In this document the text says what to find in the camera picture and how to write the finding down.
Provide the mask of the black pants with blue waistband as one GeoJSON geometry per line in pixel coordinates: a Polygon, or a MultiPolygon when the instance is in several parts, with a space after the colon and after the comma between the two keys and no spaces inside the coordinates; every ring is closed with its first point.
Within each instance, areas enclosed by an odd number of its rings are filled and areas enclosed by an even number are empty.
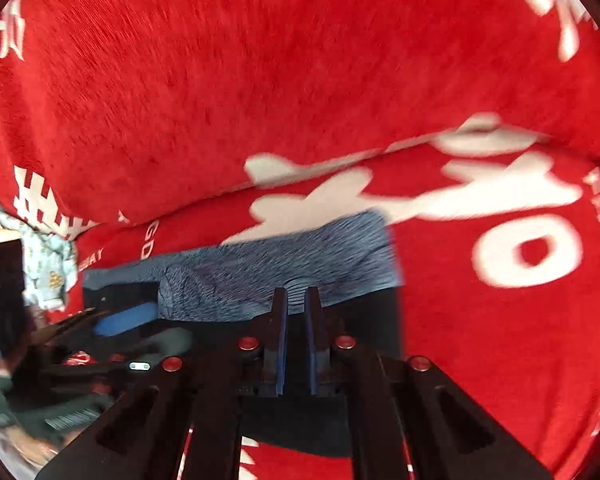
{"type": "Polygon", "coordinates": [[[200,346],[223,347],[271,309],[274,290],[288,294],[288,363],[306,364],[303,301],[315,286],[323,308],[346,332],[393,358],[402,354],[398,289],[390,232],[377,211],[363,211],[312,231],[174,252],[83,275],[85,307],[124,309],[153,302],[160,318],[191,322],[200,346]]]}

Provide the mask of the white floral cloth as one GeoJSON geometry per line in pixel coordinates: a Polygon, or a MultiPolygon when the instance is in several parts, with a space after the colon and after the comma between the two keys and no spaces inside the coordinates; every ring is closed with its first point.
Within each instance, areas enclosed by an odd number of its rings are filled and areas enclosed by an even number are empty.
{"type": "Polygon", "coordinates": [[[45,311],[63,311],[68,291],[78,281],[76,246],[55,233],[39,231],[0,205],[0,244],[21,243],[27,304],[45,311]]]}

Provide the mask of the red wedding bed quilt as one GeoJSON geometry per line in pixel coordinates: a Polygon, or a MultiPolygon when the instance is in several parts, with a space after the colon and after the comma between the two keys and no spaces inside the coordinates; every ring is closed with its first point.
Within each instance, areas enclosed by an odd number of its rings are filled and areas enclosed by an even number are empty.
{"type": "Polygon", "coordinates": [[[262,152],[247,184],[78,240],[88,270],[312,231],[377,211],[390,232],[402,354],[431,356],[572,479],[600,434],[600,158],[481,117],[313,165],[262,152]]]}

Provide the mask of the red wedding pillow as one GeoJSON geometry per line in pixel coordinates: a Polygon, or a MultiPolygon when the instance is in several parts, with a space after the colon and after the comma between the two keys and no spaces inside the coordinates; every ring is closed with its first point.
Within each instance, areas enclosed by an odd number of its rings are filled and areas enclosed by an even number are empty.
{"type": "Polygon", "coordinates": [[[578,0],[0,0],[0,203],[65,236],[480,112],[600,156],[578,0]]]}

